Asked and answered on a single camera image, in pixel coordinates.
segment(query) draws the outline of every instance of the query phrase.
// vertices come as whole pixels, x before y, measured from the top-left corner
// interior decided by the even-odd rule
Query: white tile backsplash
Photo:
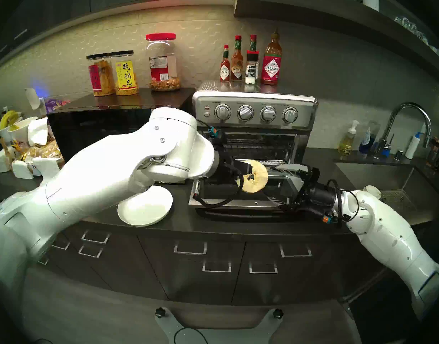
[[[176,33],[178,64],[183,86],[197,87],[218,77],[223,45],[232,55],[234,36],[242,35],[242,53],[249,36],[257,34],[260,60],[279,28],[283,48],[280,83],[291,84],[295,94],[319,99],[317,118],[308,146],[336,148],[352,119],[362,124],[354,146],[369,120],[382,131],[391,110],[405,101],[420,104],[433,120],[439,136],[439,83],[396,54],[373,44],[322,29],[260,19],[234,18],[232,6],[181,6],[133,11],[86,22],[30,46],[0,67],[0,112],[14,106],[33,113],[24,88],[40,96],[74,100],[91,93],[86,55],[134,50],[133,62],[140,86],[150,81],[146,34]],[[404,148],[420,130],[422,117],[405,111],[391,134],[394,150]]]

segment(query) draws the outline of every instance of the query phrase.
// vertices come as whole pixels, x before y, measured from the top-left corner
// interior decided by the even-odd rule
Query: yellow label
[[[136,87],[132,61],[117,62],[116,74],[118,75],[118,85],[120,90],[133,89]]]

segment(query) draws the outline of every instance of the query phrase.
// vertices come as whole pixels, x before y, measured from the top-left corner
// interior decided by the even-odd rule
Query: red cap
[[[155,40],[174,40],[174,39],[176,39],[175,33],[153,33],[146,35],[146,40],[149,40],[150,42]]]

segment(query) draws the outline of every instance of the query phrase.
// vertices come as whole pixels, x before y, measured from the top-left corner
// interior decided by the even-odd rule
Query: oven control panel
[[[291,94],[198,90],[196,118],[211,126],[312,130],[318,101]]]

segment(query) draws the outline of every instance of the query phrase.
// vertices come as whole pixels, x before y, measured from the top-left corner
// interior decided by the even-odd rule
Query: black microwave
[[[152,92],[141,88],[128,96],[87,95],[48,113],[47,118],[65,161],[96,141],[112,134],[134,132],[148,122],[151,111],[173,107],[193,113],[194,88]]]

